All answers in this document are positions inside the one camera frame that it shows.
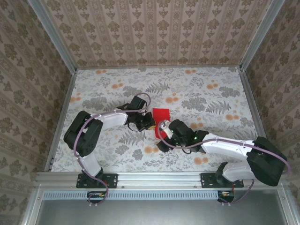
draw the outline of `table surface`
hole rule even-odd
[[[52,165],[53,172],[81,171],[63,136],[82,110],[96,114],[113,110],[145,91],[152,108],[169,108],[193,130],[253,140],[256,130],[236,67],[79,70]],[[154,130],[130,131],[127,126],[102,130],[95,148],[105,172],[215,171],[235,159],[181,150],[163,153]]]

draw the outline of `vent grille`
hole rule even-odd
[[[87,200],[88,191],[45,191],[43,200]],[[218,199],[218,191],[114,191],[107,200],[208,200]]]

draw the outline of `patterned wallpaper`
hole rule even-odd
[[[0,224],[18,224],[43,171],[70,73],[27,1],[0,0]]]
[[[247,68],[267,136],[292,165],[300,205],[300,1],[286,0]]]
[[[77,67],[238,65],[271,0],[42,0]]]

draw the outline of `red object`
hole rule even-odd
[[[169,109],[153,109],[153,119],[155,120],[156,127],[155,127],[155,137],[159,138],[158,136],[158,123],[162,120],[170,120],[170,110]],[[167,136],[165,132],[161,132],[160,134],[163,138]]]

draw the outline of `floral tablecloth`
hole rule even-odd
[[[151,96],[150,111],[169,108],[171,120],[180,119],[193,130],[228,138],[256,138],[235,67],[79,70],[52,171],[81,170],[63,141],[79,111],[110,111],[143,91]],[[106,172],[215,171],[221,162],[234,161],[216,154],[187,155],[181,150],[163,153],[156,147],[158,142],[154,130],[133,132],[126,126],[112,127],[102,130],[94,151]]]

